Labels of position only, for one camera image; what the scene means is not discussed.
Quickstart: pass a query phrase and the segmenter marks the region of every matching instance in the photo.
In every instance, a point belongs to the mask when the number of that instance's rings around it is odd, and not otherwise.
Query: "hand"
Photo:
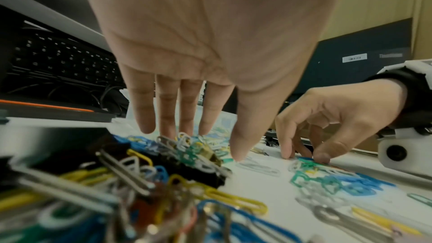
[[[207,134],[234,86],[231,151],[242,159],[296,86],[335,0],[89,0],[115,54],[144,133],[192,134],[203,80],[199,133]]]
[[[282,157],[294,157],[295,151],[312,157],[299,136],[308,125],[314,160],[329,163],[391,124],[404,107],[406,93],[402,83],[389,79],[308,90],[275,120]],[[341,127],[323,143],[323,128],[333,123]]]

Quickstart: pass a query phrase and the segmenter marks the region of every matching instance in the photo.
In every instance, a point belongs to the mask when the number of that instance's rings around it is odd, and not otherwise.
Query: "desk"
[[[27,118],[10,118],[9,126],[59,126],[59,127],[106,127],[111,133],[128,136],[143,135],[125,119],[114,119],[111,123],[85,122],[85,121],[59,121]],[[220,190],[230,194],[253,198],[264,202],[269,212],[263,218],[287,228],[298,234],[303,240],[309,239],[313,234],[320,234],[326,242],[358,243],[357,239],[347,235],[341,230],[326,225],[317,220],[312,213],[295,201],[297,189],[289,183],[293,173],[288,171],[290,160],[280,158],[277,148],[266,147],[259,144],[270,156],[253,154],[254,160],[281,172],[280,177],[263,175],[261,173],[238,168],[235,162],[225,166],[230,168],[234,175],[227,180]],[[390,170],[382,166],[377,158],[349,153],[332,160],[332,164],[348,170],[360,172],[372,177],[386,180],[398,185],[399,189],[407,193],[416,193],[432,198],[432,181],[412,175]],[[373,202],[373,197],[364,197],[363,202]],[[383,201],[385,209],[396,212],[423,223],[431,223],[432,207],[428,207],[406,195],[390,198]]]

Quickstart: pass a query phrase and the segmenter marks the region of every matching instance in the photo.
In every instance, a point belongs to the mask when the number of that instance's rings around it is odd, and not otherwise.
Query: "white device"
[[[384,67],[378,73],[406,67],[425,74],[432,90],[432,59],[410,60]],[[379,161],[387,168],[413,175],[432,177],[432,125],[422,128],[395,129],[394,135],[386,135],[378,144]]]

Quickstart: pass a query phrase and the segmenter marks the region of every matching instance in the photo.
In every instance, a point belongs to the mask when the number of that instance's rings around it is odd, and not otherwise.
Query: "pile of paper clips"
[[[258,217],[265,204],[217,190],[230,173],[202,142],[116,139],[90,154],[12,159],[0,242],[302,242]]]
[[[299,189],[296,201],[310,209],[320,221],[360,240],[432,243],[431,226],[344,197],[375,195],[384,187],[396,185],[304,157],[299,157],[289,170],[295,173],[291,183]]]

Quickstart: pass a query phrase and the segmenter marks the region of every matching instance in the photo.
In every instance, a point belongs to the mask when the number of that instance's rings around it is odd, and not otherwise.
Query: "fingernail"
[[[327,153],[319,153],[317,155],[314,155],[314,161],[318,163],[330,163],[330,155]]]

